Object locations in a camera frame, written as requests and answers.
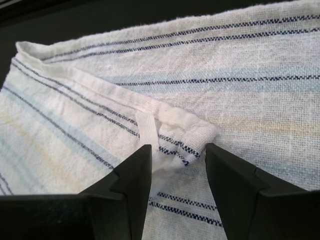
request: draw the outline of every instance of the yellow stripe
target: yellow stripe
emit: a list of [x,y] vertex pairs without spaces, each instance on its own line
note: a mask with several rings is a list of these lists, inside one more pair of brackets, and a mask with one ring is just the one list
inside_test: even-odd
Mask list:
[[210,117],[206,121],[228,131],[244,131],[274,135],[293,135],[299,137],[320,137],[320,126],[306,122],[268,121],[244,118]]
[[34,148],[44,160],[52,167],[53,171],[66,183],[75,192],[80,192],[83,187],[81,187],[76,180],[70,178],[67,172],[65,172],[56,161],[49,156],[43,149],[42,146],[38,145],[33,137],[28,135],[18,124],[15,123],[15,120],[10,116],[0,111],[0,119],[6,124],[11,126],[20,136],[25,139],[25,142],[29,144],[30,147]]

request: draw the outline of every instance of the dark background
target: dark background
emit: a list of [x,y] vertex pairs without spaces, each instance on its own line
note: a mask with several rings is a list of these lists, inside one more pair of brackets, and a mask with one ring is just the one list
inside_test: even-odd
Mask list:
[[85,35],[283,0],[135,1],[22,0],[0,8],[0,88],[16,54],[15,42],[50,45]]

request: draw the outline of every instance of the navy blue stripe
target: navy blue stripe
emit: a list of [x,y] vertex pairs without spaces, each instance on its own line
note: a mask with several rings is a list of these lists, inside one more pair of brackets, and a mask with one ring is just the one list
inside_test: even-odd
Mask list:
[[173,81],[145,81],[145,82],[120,82],[115,83],[118,86],[150,86],[150,85],[177,85],[177,84],[209,84],[209,83],[226,83],[226,82],[263,82],[263,81],[287,81],[287,80],[319,80],[320,75],[305,76],[263,76],[263,77],[215,77],[206,79],[183,79]]
[[0,173],[0,179],[4,182],[6,189],[8,189],[9,193],[11,193],[12,195],[14,195],[14,193],[11,191],[11,188],[9,186],[9,183],[7,182],[7,180],[1,175]]
[[161,134],[159,134],[158,136],[162,140],[165,140],[165,141],[167,141],[167,142],[169,142],[169,143],[171,143],[173,145],[179,146],[180,148],[185,150],[187,153],[194,155],[196,158],[200,157],[200,154],[197,151],[195,151],[191,147],[185,145],[183,142],[174,140],[171,137],[164,136],[164,135],[161,135]]
[[159,197],[165,198],[165,199],[170,199],[172,201],[176,201],[179,203],[183,203],[183,204],[188,204],[188,205],[192,205],[192,206],[196,206],[196,207],[200,207],[203,209],[208,209],[208,210],[212,210],[215,211],[217,210],[216,206],[210,205],[210,204],[206,204],[206,203],[202,203],[202,202],[198,202],[198,201],[193,201],[190,199],[185,199],[179,196],[173,196],[164,192],[159,192],[157,194]]
[[29,107],[31,107],[34,111],[36,111],[38,114],[40,114],[44,119],[46,119],[47,121],[49,121],[53,126],[55,126],[57,129],[59,129],[65,136],[67,136],[69,139],[71,139],[72,141],[74,141],[76,144],[78,144],[80,147],[82,147],[83,149],[85,149],[86,151],[88,151],[91,155],[93,155],[99,162],[101,162],[103,165],[107,166],[109,169],[113,170],[114,167],[108,163],[107,161],[105,161],[101,156],[99,156],[98,154],[96,154],[92,149],[90,149],[89,147],[87,147],[86,145],[84,145],[82,142],[80,142],[79,140],[77,140],[75,137],[71,136],[69,133],[67,133],[64,129],[62,129],[62,127],[60,127],[57,123],[55,123],[52,119],[50,119],[49,117],[47,117],[45,114],[43,114],[39,109],[37,109],[36,107],[34,107],[30,102],[28,102],[27,100],[25,100],[24,98],[22,98],[21,96],[19,96],[17,93],[15,93],[14,91],[12,91],[11,89],[7,88],[6,86],[3,86],[3,89],[7,90],[8,92],[10,92],[11,94],[13,94],[14,96],[16,96],[18,99],[20,99],[21,101],[23,101],[25,104],[27,104]]
[[99,104],[99,103],[97,103],[97,102],[91,101],[89,98],[83,96],[81,93],[73,90],[72,88],[68,87],[67,85],[64,85],[63,83],[61,83],[61,82],[59,82],[59,81],[57,81],[57,80],[54,80],[54,79],[52,79],[52,78],[49,78],[49,77],[45,77],[45,76],[40,75],[38,72],[36,72],[35,70],[27,67],[26,65],[24,65],[22,62],[20,62],[20,61],[19,61],[18,59],[16,59],[16,58],[14,58],[14,60],[17,61],[20,65],[22,65],[25,69],[27,69],[27,70],[29,70],[30,72],[34,73],[36,76],[38,76],[38,77],[40,77],[40,78],[43,78],[43,79],[46,79],[46,80],[48,80],[48,81],[50,81],[50,82],[53,82],[53,83],[55,83],[55,84],[57,84],[57,85],[59,85],[59,86],[61,86],[61,87],[64,87],[65,89],[69,90],[70,92],[78,95],[78,96],[79,96],[80,98],[82,98],[83,100],[86,100],[88,103],[91,103],[91,104],[93,104],[93,105],[95,105],[95,106],[98,106],[98,107],[100,107],[100,108],[108,111],[109,113],[111,113],[111,114],[113,114],[113,115],[116,115],[117,117],[119,117],[119,118],[121,118],[121,119],[124,119],[124,120],[126,120],[126,121],[128,121],[128,122],[130,122],[130,123],[132,123],[132,124],[134,124],[134,125],[136,125],[136,126],[138,126],[138,124],[137,124],[137,122],[136,122],[135,120],[133,120],[133,119],[127,117],[127,116],[124,116],[124,115],[122,115],[122,114],[120,114],[120,113],[118,113],[118,112],[116,112],[116,111],[114,111],[114,110],[112,110],[112,109],[104,106],[104,105],[101,105],[101,104]]
[[[110,113],[115,114],[116,116],[121,117],[122,119],[127,120],[128,122],[133,123],[133,124],[136,125],[136,126],[138,125],[135,120],[133,120],[133,119],[127,117],[127,116],[124,116],[124,115],[122,115],[122,114],[120,114],[120,113],[118,113],[118,112],[115,112],[114,110],[112,110],[112,109],[110,109],[110,108],[108,108],[108,107],[106,107],[106,106],[103,106],[103,105],[100,105],[100,104],[98,104],[98,103],[95,103],[95,102],[91,101],[90,99],[88,99],[88,98],[84,97],[83,95],[81,95],[79,92],[72,90],[70,87],[62,84],[61,82],[59,82],[59,81],[57,81],[57,80],[54,80],[54,79],[52,79],[52,78],[49,78],[49,77],[45,77],[45,76],[40,75],[38,72],[36,72],[36,71],[34,71],[33,69],[27,67],[26,65],[24,65],[22,62],[20,62],[20,61],[17,60],[16,58],[15,58],[14,60],[16,60],[16,61],[17,61],[19,64],[21,64],[24,68],[26,68],[27,70],[31,71],[32,73],[34,73],[34,74],[37,75],[38,77],[41,77],[41,78],[43,78],[43,79],[49,80],[49,81],[51,81],[51,82],[54,82],[54,83],[58,84],[59,86],[62,86],[62,87],[64,87],[64,88],[68,89],[69,91],[77,94],[78,96],[80,96],[82,99],[88,101],[89,103],[95,104],[96,106],[101,107],[101,108],[103,108],[103,109],[107,109]],[[71,96],[67,95],[66,93],[64,93],[64,92],[62,92],[62,91],[60,91],[60,90],[58,90],[57,88],[52,87],[52,86],[50,86],[50,85],[47,85],[47,84],[45,84],[45,83],[43,83],[43,82],[35,79],[34,77],[30,76],[29,74],[27,74],[26,72],[24,72],[21,68],[19,68],[19,67],[18,67],[17,65],[15,65],[14,63],[12,63],[12,65],[15,66],[20,72],[22,72],[22,73],[25,74],[26,76],[34,79],[34,80],[37,81],[38,83],[41,83],[41,84],[43,84],[43,85],[45,85],[45,86],[47,86],[47,87],[49,87],[49,88],[52,88],[52,89],[58,91],[59,93],[62,93],[64,96],[67,96],[69,99],[72,98]],[[164,136],[164,135],[159,135],[159,137],[160,137],[161,139],[169,142],[169,143],[175,144],[176,146],[180,146],[183,150],[185,150],[186,152],[188,152],[188,153],[190,153],[190,154],[193,154],[195,157],[199,157],[199,153],[197,153],[197,152],[196,152],[195,150],[193,150],[192,148],[186,146],[183,142],[181,142],[181,141],[176,141],[176,140],[172,139],[171,137]],[[187,166],[187,165],[189,164],[188,161],[183,161],[183,163],[185,164],[185,166]]]
[[256,33],[248,33],[248,34],[229,35],[229,36],[228,35],[227,36],[211,36],[211,37],[197,38],[197,39],[191,39],[191,40],[185,40],[185,41],[162,43],[162,44],[156,44],[156,45],[150,45],[150,46],[141,46],[141,47],[127,48],[127,49],[90,52],[90,53],[83,54],[83,55],[80,55],[80,56],[77,56],[74,58],[55,60],[55,61],[50,61],[48,63],[52,64],[52,63],[60,63],[60,62],[70,62],[70,61],[74,61],[74,60],[78,60],[78,59],[85,59],[85,58],[92,57],[92,56],[101,56],[101,55],[108,55],[108,54],[124,54],[124,53],[154,50],[154,49],[161,49],[161,48],[169,48],[169,47],[176,47],[176,46],[189,45],[189,44],[209,43],[209,42],[228,41],[228,40],[264,38],[264,37],[278,36],[278,35],[307,34],[307,33],[314,33],[314,32],[318,32],[318,31],[320,31],[320,27],[316,27],[316,28],[312,28],[312,29],[265,31],[265,32],[256,32]]
[[0,190],[3,193],[3,195],[7,195],[6,192],[4,191],[4,189],[2,188],[1,184],[0,184]]
[[69,96],[68,94],[64,93],[63,91],[60,91],[60,90],[57,89],[56,87],[50,86],[50,85],[48,85],[48,84],[46,84],[46,83],[44,83],[44,82],[42,82],[42,81],[40,81],[40,80],[32,77],[32,76],[30,76],[28,73],[24,72],[21,68],[19,68],[19,67],[18,67],[17,65],[15,65],[14,63],[12,63],[12,65],[15,66],[17,69],[19,69],[20,72],[22,72],[23,74],[25,74],[25,75],[28,76],[29,78],[35,80],[36,82],[38,82],[38,83],[40,83],[40,84],[42,84],[42,85],[44,85],[44,86],[46,86],[46,87],[48,87],[48,88],[50,88],[50,89],[52,89],[52,90],[55,90],[56,92],[60,93],[61,95],[65,96],[65,97],[67,97],[68,99],[70,99],[72,102],[78,104],[80,107],[88,110],[89,112],[91,112],[91,113],[93,113],[93,114],[95,114],[95,115],[97,115],[97,116],[99,116],[99,117],[102,117],[102,118],[108,120],[109,122],[117,125],[118,127],[126,130],[128,133],[130,133],[130,134],[132,134],[132,135],[134,135],[134,136],[136,136],[136,137],[139,136],[139,134],[138,134],[137,132],[133,131],[132,129],[130,129],[130,128],[128,128],[128,127],[126,127],[125,125],[121,124],[120,122],[115,121],[115,120],[113,120],[112,118],[107,117],[106,115],[104,115],[104,114],[102,114],[102,113],[100,113],[100,112],[97,112],[97,111],[89,108],[88,106],[82,104],[81,102],[79,102],[78,100],[76,100],[76,99],[74,99],[73,97]]
[[154,201],[150,202],[149,205],[151,205],[153,207],[156,207],[156,208],[159,208],[159,209],[162,209],[162,210],[165,210],[165,211],[168,211],[168,212],[171,212],[171,213],[179,214],[179,215],[191,218],[191,219],[195,219],[195,220],[199,220],[199,221],[202,221],[202,222],[206,222],[207,224],[216,225],[218,227],[222,227],[223,226],[222,222],[220,222],[218,220],[215,220],[215,219],[207,217],[207,216],[201,216],[201,215],[198,215],[198,214],[195,214],[195,213],[191,213],[191,212],[188,212],[188,211],[185,211],[185,210],[181,210],[181,209],[176,208],[176,207],[162,205],[162,204],[160,204],[158,202],[154,202]]
[[185,157],[183,155],[181,155],[178,151],[174,150],[174,151],[170,151],[166,148],[164,148],[163,146],[159,146],[159,151],[164,153],[164,154],[167,154],[167,155],[177,155],[183,162],[183,164],[185,166],[188,166],[189,165],[189,162],[185,159]]
[[76,54],[76,53],[86,51],[89,49],[94,49],[94,48],[101,48],[101,47],[115,46],[115,45],[125,45],[125,44],[135,44],[135,43],[141,43],[141,42],[146,42],[146,41],[151,41],[151,40],[166,39],[166,38],[172,38],[172,37],[178,37],[178,36],[186,36],[186,35],[190,35],[190,34],[202,33],[202,32],[207,32],[207,31],[212,31],[212,30],[243,28],[243,27],[251,27],[251,26],[263,26],[263,25],[271,25],[271,24],[295,23],[298,21],[306,21],[306,20],[314,20],[314,19],[320,19],[320,15],[291,16],[291,17],[274,18],[274,19],[267,19],[267,20],[230,23],[230,24],[224,24],[224,25],[204,26],[204,27],[198,27],[198,28],[193,28],[193,29],[184,30],[184,31],[171,32],[171,33],[141,37],[141,38],[136,38],[136,39],[122,40],[122,41],[111,41],[111,42],[100,42],[97,44],[84,46],[84,47],[81,47],[81,48],[78,48],[75,50],[71,50],[71,51],[63,52],[63,53],[56,54],[56,55],[53,55],[50,57],[46,57],[46,58],[43,58],[42,61],[50,60],[50,59],[53,59],[56,57],[63,57],[63,56],[71,55],[71,54]]

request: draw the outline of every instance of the white linen towel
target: white linen towel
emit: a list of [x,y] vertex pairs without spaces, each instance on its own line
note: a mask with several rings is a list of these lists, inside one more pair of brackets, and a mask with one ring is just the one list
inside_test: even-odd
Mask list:
[[203,155],[217,129],[220,147],[320,188],[319,39],[320,2],[302,0],[19,42],[0,93],[0,193],[77,193],[151,142],[143,239],[225,240]]

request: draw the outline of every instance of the kitchen towel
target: kitchen towel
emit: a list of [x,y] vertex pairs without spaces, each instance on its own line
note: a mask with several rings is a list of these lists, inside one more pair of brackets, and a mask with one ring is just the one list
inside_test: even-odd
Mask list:
[[18,42],[0,93],[0,192],[79,192],[151,141],[143,239],[225,240],[205,143],[320,188],[319,39],[320,2],[302,0]]

